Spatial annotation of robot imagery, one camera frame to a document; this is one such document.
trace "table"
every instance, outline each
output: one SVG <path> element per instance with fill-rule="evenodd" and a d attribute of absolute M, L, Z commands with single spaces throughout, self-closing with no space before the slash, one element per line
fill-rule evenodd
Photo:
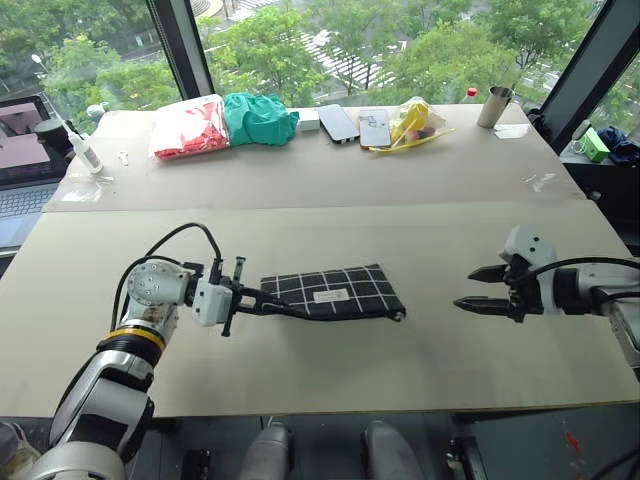
<path fill-rule="evenodd" d="M 107 333 L 122 271 L 170 228 L 208 224 L 243 281 L 379 262 L 408 317 L 306 322 L 238 315 L 230 338 L 181 320 L 150 395 L 161 417 L 520 409 L 638 400 L 606 318 L 464 312 L 452 300 L 504 297 L 466 279 L 499 261 L 523 221 L 559 257 L 626 256 L 592 202 L 473 202 L 262 210 L 46 213 L 0 282 L 0 414 L 51 416 Z M 209 261 L 197 231 L 162 252 Z"/>
<path fill-rule="evenodd" d="M 334 145 L 298 132 L 284 147 L 243 145 L 180 160 L 148 158 L 153 112 L 108 112 L 91 137 L 105 163 L 97 182 L 73 162 L 45 211 L 285 208 L 550 200 L 584 194 L 530 128 L 499 140 L 475 124 L 482 105 L 436 106 L 456 132 L 402 154 Z M 348 109 L 355 119 L 358 109 Z M 501 123 L 528 123 L 510 105 Z M 129 153 L 124 166 L 117 153 Z M 91 201 L 61 201 L 78 194 Z"/>

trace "laptop keyboard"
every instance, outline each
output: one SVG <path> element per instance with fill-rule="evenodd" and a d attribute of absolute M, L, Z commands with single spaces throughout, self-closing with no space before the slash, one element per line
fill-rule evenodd
<path fill-rule="evenodd" d="M 56 191 L 57 185 L 23 192 L 0 192 L 0 218 L 15 217 L 27 213 L 40 213 L 44 204 Z"/>

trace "white label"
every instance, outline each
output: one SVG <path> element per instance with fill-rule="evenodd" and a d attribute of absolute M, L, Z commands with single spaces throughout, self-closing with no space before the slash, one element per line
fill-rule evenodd
<path fill-rule="evenodd" d="M 313 301 L 315 303 L 344 302 L 345 300 L 349 300 L 349 292 L 347 292 L 346 288 L 313 292 Z"/>
<path fill-rule="evenodd" d="M 93 168 L 98 168 L 100 166 L 100 160 L 98 159 L 98 156 L 96 155 L 96 152 L 94 152 L 91 147 L 87 148 L 84 151 L 84 156 L 87 160 L 89 160 L 89 163 L 91 164 L 91 166 Z"/>

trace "black phone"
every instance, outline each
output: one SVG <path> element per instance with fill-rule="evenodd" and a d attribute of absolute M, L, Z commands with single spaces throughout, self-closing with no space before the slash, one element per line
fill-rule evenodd
<path fill-rule="evenodd" d="M 316 110 L 322 127 L 333 143 L 352 142 L 360 136 L 351 117 L 337 103 L 318 107 Z"/>

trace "checkered fabric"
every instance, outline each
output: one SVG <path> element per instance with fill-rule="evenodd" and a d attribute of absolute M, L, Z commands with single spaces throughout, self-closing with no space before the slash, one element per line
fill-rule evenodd
<path fill-rule="evenodd" d="M 399 321 L 406 315 L 378 264 L 276 275 L 261 279 L 260 285 L 261 290 L 286 302 L 298 316 L 311 320 L 388 317 Z"/>

